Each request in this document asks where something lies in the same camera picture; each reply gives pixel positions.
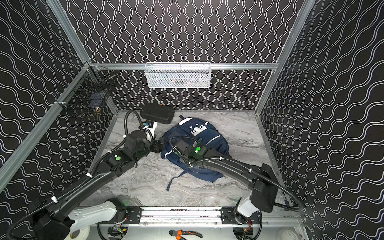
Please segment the navy blue backpack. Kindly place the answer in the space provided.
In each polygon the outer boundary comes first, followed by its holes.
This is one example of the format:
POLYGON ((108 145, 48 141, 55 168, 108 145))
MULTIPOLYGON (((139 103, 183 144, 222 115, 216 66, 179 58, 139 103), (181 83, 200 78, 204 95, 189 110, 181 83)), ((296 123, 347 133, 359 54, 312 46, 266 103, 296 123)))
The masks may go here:
POLYGON ((222 178, 224 175, 220 172, 199 165, 193 166, 193 164, 203 158, 206 153, 228 157, 230 155, 229 144, 225 137, 208 121, 183 116, 180 118, 182 120, 165 132, 161 138, 164 140, 164 150, 161 152, 161 157, 183 169, 177 178, 190 174, 211 183, 222 178), (184 154, 171 148, 170 141, 172 140, 184 140, 188 143, 188 148, 184 154))

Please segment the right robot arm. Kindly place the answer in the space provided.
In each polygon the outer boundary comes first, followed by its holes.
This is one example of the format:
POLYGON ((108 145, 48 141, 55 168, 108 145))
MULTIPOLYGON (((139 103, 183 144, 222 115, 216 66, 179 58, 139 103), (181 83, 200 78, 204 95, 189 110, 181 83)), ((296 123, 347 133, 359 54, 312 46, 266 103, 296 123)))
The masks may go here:
POLYGON ((280 185, 269 165, 237 161, 190 137, 172 137, 169 144, 190 170, 213 170, 248 187, 250 195, 240 199, 233 210, 237 224, 249 224, 254 213, 270 213, 274 207, 293 212, 303 209, 300 200, 280 185))

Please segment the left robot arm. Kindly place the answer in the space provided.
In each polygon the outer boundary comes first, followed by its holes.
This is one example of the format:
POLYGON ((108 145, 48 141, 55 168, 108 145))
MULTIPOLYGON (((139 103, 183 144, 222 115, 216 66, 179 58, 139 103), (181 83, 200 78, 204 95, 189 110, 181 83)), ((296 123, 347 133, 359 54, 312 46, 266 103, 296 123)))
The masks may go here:
POLYGON ((70 214, 83 200, 136 167, 139 160, 147 157, 149 153, 159 153, 163 150, 162 143, 156 140, 154 131, 157 123, 169 124, 174 117, 174 111, 171 111, 170 116, 162 116, 161 113, 159 110, 148 109, 142 109, 140 112, 128 111, 124 122, 128 121, 130 114, 135 114, 141 129, 132 133, 125 130, 123 140, 101 156, 85 177, 63 191, 59 197, 52 196, 50 200, 44 201, 13 223, 7 229, 7 238, 18 240, 14 230, 27 220, 32 220, 34 240, 63 240, 70 233, 77 231, 80 221, 70 214))

